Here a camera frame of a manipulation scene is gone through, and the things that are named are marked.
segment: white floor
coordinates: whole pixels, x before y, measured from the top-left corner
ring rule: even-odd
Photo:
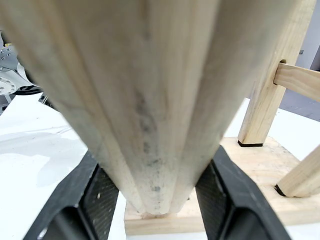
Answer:
[[[58,183],[87,151],[62,115],[38,102],[40,94],[17,96],[0,116],[0,239],[24,237]],[[226,137],[238,135],[245,99]],[[302,160],[320,144],[320,122],[279,109],[269,135]],[[126,200],[119,195],[109,240],[124,240]],[[320,223],[286,227],[293,240],[320,240]],[[130,240],[205,240],[206,234],[131,236]]]

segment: wooden base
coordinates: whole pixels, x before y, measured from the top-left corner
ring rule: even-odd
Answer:
[[[268,137],[262,147],[241,147],[236,137],[225,137],[221,145],[236,163],[259,186],[284,225],[308,224],[320,221],[320,194],[297,198],[280,196],[274,186],[300,161]],[[155,217],[137,213],[127,204],[124,216],[125,232],[130,235],[204,232],[196,192],[176,214]]]

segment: black foot cap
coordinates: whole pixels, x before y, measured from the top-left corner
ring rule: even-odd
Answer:
[[[249,143],[249,144],[245,144],[245,143],[242,143],[238,140],[238,144],[240,145],[240,147],[243,147],[243,148],[248,148],[248,147],[262,147],[263,146],[263,143]]]
[[[281,191],[281,189],[280,189],[280,187],[278,186],[278,184],[274,186],[274,189],[276,190],[276,192],[277,192],[279,195],[281,195],[281,196],[283,196],[283,197],[286,196],[286,195]]]

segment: wooden post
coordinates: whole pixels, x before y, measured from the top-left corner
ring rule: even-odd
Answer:
[[[287,197],[308,197],[320,193],[320,145],[277,183]]]
[[[1,0],[0,20],[126,199],[165,214],[187,200],[294,4]]]
[[[257,76],[238,141],[242,146],[262,146],[281,103],[285,88],[275,85],[275,73],[280,61],[295,65],[305,38],[316,0],[299,0],[267,65],[266,72]]]
[[[319,71],[279,63],[273,83],[320,102]]]

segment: pine wood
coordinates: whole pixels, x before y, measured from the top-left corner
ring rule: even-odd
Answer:
[[[320,145],[286,174],[278,187],[287,197],[309,197],[320,193]]]
[[[320,194],[305,198],[284,197],[274,189],[292,168],[300,166],[300,161],[273,138],[267,137],[264,147],[240,147],[236,137],[223,138],[221,145],[231,160],[255,181],[283,224],[320,221]],[[169,217],[146,219],[127,205],[124,227],[128,236],[205,231],[195,190],[181,211]]]
[[[320,102],[320,72],[279,63],[273,83]]]
[[[166,214],[187,200],[294,3],[1,0],[0,21],[126,199]]]
[[[286,21],[285,30],[273,50],[265,73],[256,77],[251,100],[246,111],[238,140],[242,144],[263,144],[268,135],[277,109],[286,88],[274,84],[279,62],[295,65],[300,47],[305,38],[316,0],[296,2],[291,17]]]

